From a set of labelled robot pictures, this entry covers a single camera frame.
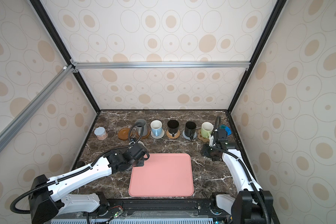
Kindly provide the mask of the black mug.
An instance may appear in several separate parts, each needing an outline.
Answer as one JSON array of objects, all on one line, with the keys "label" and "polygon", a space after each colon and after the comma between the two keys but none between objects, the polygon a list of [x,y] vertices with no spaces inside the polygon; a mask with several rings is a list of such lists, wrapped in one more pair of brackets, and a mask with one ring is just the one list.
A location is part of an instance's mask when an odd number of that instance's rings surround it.
[{"label": "black mug", "polygon": [[194,135],[194,132],[196,132],[196,128],[197,128],[197,125],[195,122],[193,121],[188,121],[186,124],[185,124],[185,134],[187,136],[190,136],[190,138],[192,139],[193,138],[193,135]]},{"label": "black mug", "polygon": [[168,130],[172,135],[179,130],[179,122],[177,120],[171,119],[167,123]]}]

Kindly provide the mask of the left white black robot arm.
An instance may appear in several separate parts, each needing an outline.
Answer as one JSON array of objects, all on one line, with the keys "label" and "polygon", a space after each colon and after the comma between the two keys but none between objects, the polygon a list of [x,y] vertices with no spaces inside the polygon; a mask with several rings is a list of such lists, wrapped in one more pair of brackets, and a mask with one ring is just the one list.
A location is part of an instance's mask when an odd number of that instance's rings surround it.
[{"label": "left white black robot arm", "polygon": [[94,212],[102,203],[97,194],[89,195],[93,206],[82,205],[71,199],[65,200],[72,191],[117,172],[133,167],[142,167],[150,158],[148,150],[141,142],[117,147],[101,153],[92,163],[71,172],[47,178],[38,176],[31,190],[12,201],[10,210],[17,214],[29,214],[33,224],[43,224],[55,216],[77,211]]}]

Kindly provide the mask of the blue woven round coaster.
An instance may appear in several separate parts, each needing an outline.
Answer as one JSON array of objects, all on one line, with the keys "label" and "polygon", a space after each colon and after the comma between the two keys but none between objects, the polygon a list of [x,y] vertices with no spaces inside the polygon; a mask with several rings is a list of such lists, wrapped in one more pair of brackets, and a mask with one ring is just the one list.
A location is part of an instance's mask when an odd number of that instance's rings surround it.
[{"label": "blue woven round coaster", "polygon": [[191,140],[194,140],[194,139],[197,138],[197,133],[194,132],[193,138],[191,139],[190,136],[187,136],[187,135],[185,134],[185,131],[183,131],[183,137],[184,137],[185,139],[191,141]]}]

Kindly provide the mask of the dark brown round coaster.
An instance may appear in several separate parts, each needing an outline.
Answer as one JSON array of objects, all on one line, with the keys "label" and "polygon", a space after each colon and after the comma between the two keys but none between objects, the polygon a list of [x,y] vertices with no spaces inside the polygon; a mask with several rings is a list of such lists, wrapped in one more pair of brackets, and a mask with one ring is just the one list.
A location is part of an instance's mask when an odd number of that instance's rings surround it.
[{"label": "dark brown round coaster", "polygon": [[[148,132],[147,132],[147,134],[146,134],[146,135],[143,135],[143,136],[141,137],[141,139],[146,139],[146,138],[148,138],[148,136],[150,135],[150,133],[151,133],[151,130],[149,129]],[[139,133],[136,132],[136,137],[139,138],[139,136],[140,136]]]}]

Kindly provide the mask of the brown wooden round coaster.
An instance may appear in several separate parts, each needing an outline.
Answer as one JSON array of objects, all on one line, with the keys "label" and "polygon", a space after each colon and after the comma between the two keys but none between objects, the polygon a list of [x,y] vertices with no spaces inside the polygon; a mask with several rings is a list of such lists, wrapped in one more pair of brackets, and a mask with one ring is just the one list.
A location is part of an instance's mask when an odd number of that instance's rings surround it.
[{"label": "brown wooden round coaster", "polygon": [[118,132],[118,138],[121,140],[128,140],[128,133],[130,128],[123,128]]}]

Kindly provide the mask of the cork paw print coaster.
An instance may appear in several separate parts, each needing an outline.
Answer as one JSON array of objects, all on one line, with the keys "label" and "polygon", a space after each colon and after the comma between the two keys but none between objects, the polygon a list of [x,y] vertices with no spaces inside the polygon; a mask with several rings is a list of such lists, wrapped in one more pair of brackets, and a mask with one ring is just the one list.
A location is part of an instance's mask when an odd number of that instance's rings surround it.
[{"label": "cork paw print coaster", "polygon": [[199,139],[201,142],[204,142],[204,143],[208,143],[208,142],[210,141],[209,138],[204,138],[204,137],[201,135],[201,130],[200,130],[200,129],[198,130],[197,137],[198,137],[198,139]]}]

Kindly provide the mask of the white mug pink handle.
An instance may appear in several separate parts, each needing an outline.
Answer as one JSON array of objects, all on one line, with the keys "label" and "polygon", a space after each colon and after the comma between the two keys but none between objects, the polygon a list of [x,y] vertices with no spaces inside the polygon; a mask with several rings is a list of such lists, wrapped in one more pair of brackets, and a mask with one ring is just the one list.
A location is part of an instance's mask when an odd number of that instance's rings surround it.
[{"label": "white mug pink handle", "polygon": [[144,146],[145,146],[144,143],[141,142],[141,141],[138,141],[138,144],[139,144],[141,147],[144,147]]}]

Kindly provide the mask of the white mug blue handle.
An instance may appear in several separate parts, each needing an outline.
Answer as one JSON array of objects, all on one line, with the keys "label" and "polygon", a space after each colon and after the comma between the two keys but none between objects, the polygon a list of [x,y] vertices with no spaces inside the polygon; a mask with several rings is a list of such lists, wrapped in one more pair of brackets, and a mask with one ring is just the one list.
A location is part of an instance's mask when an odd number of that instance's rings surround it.
[{"label": "white mug blue handle", "polygon": [[159,133],[160,133],[160,131],[158,131],[158,130],[162,130],[162,122],[159,121],[159,120],[154,120],[154,121],[151,122],[150,126],[151,126],[151,130],[152,129],[155,130],[156,131],[156,136],[158,136]]}]

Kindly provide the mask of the grey mug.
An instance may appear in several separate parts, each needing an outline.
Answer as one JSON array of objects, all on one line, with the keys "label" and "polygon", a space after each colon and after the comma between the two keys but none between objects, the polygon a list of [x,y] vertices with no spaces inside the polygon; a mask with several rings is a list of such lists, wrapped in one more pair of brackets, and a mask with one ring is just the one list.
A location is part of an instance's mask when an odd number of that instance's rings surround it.
[{"label": "grey mug", "polygon": [[147,122],[144,119],[136,120],[135,124],[137,124],[135,129],[136,129],[136,132],[139,133],[139,135],[142,134],[142,136],[143,136],[143,135],[147,134],[148,127],[147,127]]}]

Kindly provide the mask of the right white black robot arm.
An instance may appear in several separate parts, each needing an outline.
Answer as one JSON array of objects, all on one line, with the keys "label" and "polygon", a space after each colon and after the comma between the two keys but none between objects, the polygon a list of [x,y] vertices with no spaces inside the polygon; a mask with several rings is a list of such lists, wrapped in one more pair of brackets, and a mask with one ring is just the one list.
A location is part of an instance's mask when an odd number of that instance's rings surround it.
[{"label": "right white black robot arm", "polygon": [[247,168],[242,154],[231,144],[209,146],[201,150],[204,157],[212,161],[223,161],[234,180],[237,196],[213,193],[211,211],[213,214],[226,212],[233,224],[270,224],[272,222],[273,196],[256,182]]}]

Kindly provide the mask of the rattan woven round coaster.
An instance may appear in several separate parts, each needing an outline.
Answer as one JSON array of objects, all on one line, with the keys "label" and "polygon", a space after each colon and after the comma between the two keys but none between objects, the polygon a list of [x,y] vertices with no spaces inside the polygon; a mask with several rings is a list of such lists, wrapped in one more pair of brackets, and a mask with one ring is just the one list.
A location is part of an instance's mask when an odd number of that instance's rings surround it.
[{"label": "rattan woven round coaster", "polygon": [[177,139],[180,136],[180,131],[178,130],[176,133],[174,133],[174,135],[172,135],[172,133],[170,133],[169,130],[167,130],[166,135],[170,139]]}]

